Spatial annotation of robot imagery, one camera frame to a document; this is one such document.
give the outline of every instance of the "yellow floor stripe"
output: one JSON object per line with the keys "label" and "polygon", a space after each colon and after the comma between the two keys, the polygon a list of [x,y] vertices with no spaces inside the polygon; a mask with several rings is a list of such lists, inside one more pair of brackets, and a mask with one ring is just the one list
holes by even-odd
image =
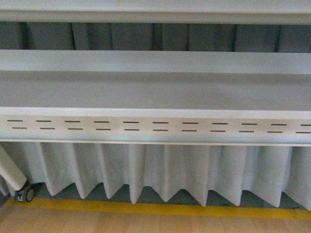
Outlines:
{"label": "yellow floor stripe", "polygon": [[224,206],[194,206],[171,204],[131,204],[127,202],[107,202],[93,200],[68,200],[34,198],[32,202],[17,202],[10,198],[4,206],[42,208],[75,211],[97,211],[132,214],[156,215],[188,215],[188,216],[218,216],[218,217],[257,217],[278,219],[311,220],[311,211],[297,209],[269,209]]}

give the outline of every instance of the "white pole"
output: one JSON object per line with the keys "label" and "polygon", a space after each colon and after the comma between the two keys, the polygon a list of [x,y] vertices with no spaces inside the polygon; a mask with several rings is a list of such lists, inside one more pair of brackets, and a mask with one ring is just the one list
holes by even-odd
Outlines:
{"label": "white pole", "polygon": [[0,145],[0,175],[14,188],[20,190],[27,178],[19,170],[14,161]]}

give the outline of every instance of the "wooden floor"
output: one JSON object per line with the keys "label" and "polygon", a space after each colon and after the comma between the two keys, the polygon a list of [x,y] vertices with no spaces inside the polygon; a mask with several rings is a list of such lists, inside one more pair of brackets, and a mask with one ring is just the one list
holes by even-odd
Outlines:
{"label": "wooden floor", "polygon": [[311,233],[311,220],[0,209],[0,233]]}

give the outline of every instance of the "caster wheel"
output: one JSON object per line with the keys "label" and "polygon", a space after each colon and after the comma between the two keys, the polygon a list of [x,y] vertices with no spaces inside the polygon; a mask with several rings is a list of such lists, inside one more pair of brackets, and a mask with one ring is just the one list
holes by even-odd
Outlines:
{"label": "caster wheel", "polygon": [[24,187],[17,191],[15,194],[15,199],[19,202],[31,202],[35,197],[35,190],[33,187],[29,185],[29,183],[25,184]]}
{"label": "caster wheel", "polygon": [[33,188],[30,188],[27,192],[26,192],[26,201],[27,202],[31,202],[35,197],[35,190]]}

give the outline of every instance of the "white shelf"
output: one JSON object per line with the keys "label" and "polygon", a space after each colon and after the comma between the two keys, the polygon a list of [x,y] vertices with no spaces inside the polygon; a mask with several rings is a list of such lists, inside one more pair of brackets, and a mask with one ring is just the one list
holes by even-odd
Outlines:
{"label": "white shelf", "polygon": [[2,141],[311,144],[311,54],[2,50],[0,59]]}
{"label": "white shelf", "polygon": [[2,21],[310,24],[311,1],[12,0]]}

